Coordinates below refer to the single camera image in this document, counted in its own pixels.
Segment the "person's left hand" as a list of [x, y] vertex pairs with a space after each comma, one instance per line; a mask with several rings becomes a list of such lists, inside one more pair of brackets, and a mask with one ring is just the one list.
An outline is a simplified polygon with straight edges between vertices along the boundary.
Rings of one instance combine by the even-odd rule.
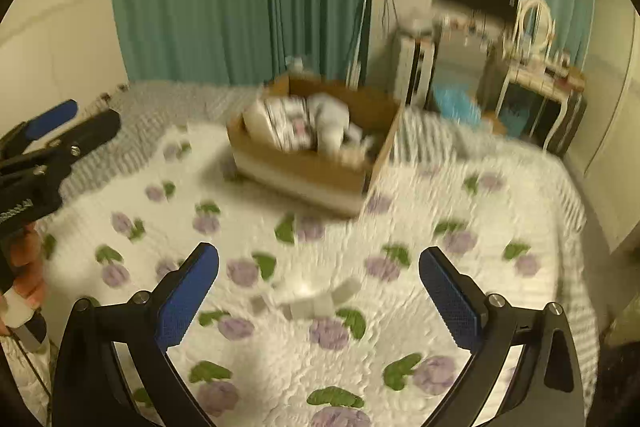
[[14, 291], [34, 310], [41, 307], [47, 285], [43, 278], [43, 253], [35, 223], [3, 239], [1, 252], [14, 270]]

